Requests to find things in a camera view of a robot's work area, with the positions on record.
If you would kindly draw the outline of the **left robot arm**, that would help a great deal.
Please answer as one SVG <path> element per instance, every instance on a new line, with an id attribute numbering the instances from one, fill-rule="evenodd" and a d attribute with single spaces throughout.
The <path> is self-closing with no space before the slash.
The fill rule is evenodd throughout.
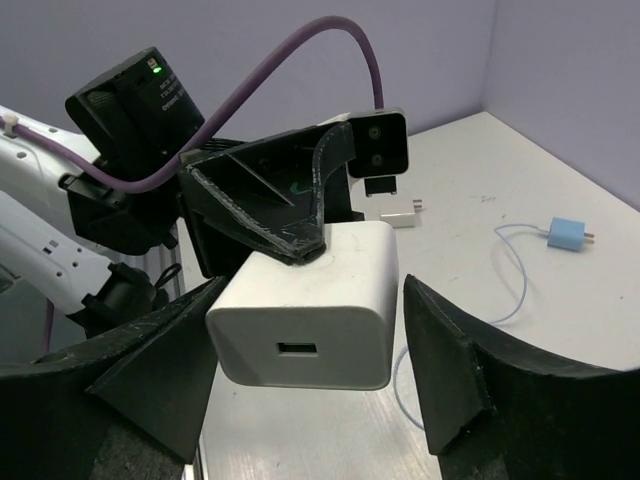
<path id="1" fill-rule="evenodd" d="M 65 109 L 88 137 L 21 117 L 13 133 L 1 127 L 1 189 L 54 227 L 115 252 L 141 256 L 153 247 L 177 246 L 171 233 L 179 215 L 185 223 L 205 278 L 231 278 L 250 249 L 202 223 L 205 246 L 222 253 L 202 257 L 192 219 L 173 175 L 139 194 L 107 186 L 65 160 L 61 149 L 89 167 L 124 182 L 142 181 L 169 161 L 204 124 L 199 109 L 156 47 L 129 57 L 99 75 L 65 102 Z M 111 330 L 168 302 L 162 274 L 151 293 L 141 270 L 116 267 L 106 287 L 81 293 L 80 309 L 67 315 L 87 338 Z"/>

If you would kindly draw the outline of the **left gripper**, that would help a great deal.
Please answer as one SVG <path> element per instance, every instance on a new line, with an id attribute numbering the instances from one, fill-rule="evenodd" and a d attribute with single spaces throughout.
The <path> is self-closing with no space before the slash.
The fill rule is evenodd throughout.
<path id="1" fill-rule="evenodd" d="M 285 265 L 317 259 L 326 225 L 364 218 L 350 200 L 355 156 L 349 122 L 184 154 L 180 203 L 202 275 L 232 277 L 253 252 Z"/>

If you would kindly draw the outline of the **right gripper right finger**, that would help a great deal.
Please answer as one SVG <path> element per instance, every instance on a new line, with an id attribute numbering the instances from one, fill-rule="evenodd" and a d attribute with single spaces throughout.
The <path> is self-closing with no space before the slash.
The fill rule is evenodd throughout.
<path id="1" fill-rule="evenodd" d="M 403 307 L 428 450 L 446 479 L 635 479 L 639 373 L 572 360 L 414 276 Z"/>

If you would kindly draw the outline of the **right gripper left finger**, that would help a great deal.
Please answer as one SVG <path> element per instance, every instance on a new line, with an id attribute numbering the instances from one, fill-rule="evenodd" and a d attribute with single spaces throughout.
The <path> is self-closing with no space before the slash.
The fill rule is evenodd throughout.
<path id="1" fill-rule="evenodd" d="M 205 315 L 227 281 L 33 363 L 1 368 L 4 479 L 179 479 L 218 357 Z"/>

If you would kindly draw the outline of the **white charger plug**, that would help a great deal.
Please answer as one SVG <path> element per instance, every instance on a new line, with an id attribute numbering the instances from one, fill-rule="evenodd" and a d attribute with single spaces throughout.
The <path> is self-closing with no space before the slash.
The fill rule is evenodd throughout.
<path id="1" fill-rule="evenodd" d="M 254 387 L 374 391 L 390 381 L 398 249 L 385 222 L 332 224 L 307 265 L 252 253 L 206 314 L 225 375 Z"/>

